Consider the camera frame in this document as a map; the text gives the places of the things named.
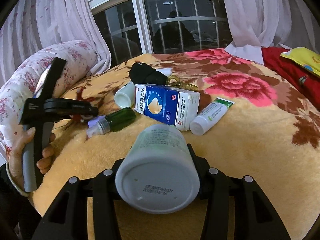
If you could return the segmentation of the left hand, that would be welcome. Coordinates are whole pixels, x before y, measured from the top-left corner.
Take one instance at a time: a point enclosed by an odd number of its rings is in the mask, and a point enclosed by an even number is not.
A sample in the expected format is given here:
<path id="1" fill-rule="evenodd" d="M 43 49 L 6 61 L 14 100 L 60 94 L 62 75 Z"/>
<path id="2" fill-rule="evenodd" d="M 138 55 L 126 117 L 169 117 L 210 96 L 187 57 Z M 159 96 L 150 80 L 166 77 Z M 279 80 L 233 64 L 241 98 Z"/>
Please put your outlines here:
<path id="1" fill-rule="evenodd" d="M 23 131 L 9 151 L 7 173 L 11 182 L 22 195 L 27 195 L 39 187 L 42 176 L 52 164 L 53 146 L 47 146 L 35 128 Z"/>

